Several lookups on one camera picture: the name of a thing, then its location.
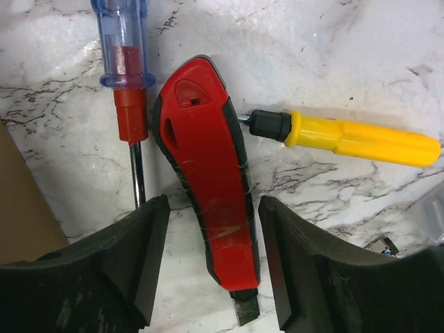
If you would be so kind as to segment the blue red screwdriver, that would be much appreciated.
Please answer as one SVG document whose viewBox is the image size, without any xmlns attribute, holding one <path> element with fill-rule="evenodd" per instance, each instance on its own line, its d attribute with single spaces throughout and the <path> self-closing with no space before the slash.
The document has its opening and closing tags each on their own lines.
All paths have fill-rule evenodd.
<svg viewBox="0 0 444 333">
<path fill-rule="evenodd" d="M 154 86 L 148 54 L 148 2 L 91 2 L 99 28 L 104 74 L 100 84 L 113 91 L 119 139 L 127 142 L 135 206 L 146 202 L 142 142 L 148 138 L 147 89 Z"/>
</svg>

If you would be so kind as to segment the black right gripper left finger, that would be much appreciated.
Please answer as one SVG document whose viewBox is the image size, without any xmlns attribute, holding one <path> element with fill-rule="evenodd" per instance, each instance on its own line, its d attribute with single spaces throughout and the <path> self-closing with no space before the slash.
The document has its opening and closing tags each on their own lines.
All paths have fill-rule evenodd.
<svg viewBox="0 0 444 333">
<path fill-rule="evenodd" d="M 1 266 L 2 332 L 138 332 L 151 323 L 166 196 L 33 262 Z"/>
</svg>

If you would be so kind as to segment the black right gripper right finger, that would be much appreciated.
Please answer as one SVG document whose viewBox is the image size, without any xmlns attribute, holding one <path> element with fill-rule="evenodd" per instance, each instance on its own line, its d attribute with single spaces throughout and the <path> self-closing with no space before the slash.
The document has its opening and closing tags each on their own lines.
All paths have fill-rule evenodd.
<svg viewBox="0 0 444 333">
<path fill-rule="evenodd" d="M 398 259 L 348 243 L 272 196 L 258 213 L 282 331 L 443 331 L 442 246 Z"/>
</svg>

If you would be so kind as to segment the small silver metal piece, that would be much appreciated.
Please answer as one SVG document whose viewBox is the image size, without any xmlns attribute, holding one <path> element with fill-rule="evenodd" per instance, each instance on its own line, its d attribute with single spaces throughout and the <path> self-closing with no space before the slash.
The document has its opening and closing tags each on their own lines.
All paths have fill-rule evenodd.
<svg viewBox="0 0 444 333">
<path fill-rule="evenodd" d="M 397 254 L 400 252 L 398 247 L 391 241 L 391 239 L 385 236 L 372 240 L 370 243 L 365 245 L 364 248 L 374 253 L 392 257 L 397 257 Z"/>
</svg>

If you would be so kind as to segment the red black utility knife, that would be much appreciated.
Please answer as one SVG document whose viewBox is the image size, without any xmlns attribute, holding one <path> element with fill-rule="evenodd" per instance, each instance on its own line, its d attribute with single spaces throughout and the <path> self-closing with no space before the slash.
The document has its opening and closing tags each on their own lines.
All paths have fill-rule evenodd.
<svg viewBox="0 0 444 333">
<path fill-rule="evenodd" d="M 211 58 L 197 55 L 165 82 L 152 111 L 155 142 L 197 216 L 209 274 L 240 325 L 259 316 L 259 250 L 248 158 L 237 114 Z"/>
</svg>

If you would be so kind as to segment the clear plastic screw box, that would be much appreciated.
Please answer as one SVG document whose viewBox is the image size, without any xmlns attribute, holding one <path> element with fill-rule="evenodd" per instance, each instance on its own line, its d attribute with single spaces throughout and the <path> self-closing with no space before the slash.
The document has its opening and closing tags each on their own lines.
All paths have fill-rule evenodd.
<svg viewBox="0 0 444 333">
<path fill-rule="evenodd" d="M 408 210 L 416 227 L 434 243 L 443 243 L 443 182 L 420 197 Z"/>
</svg>

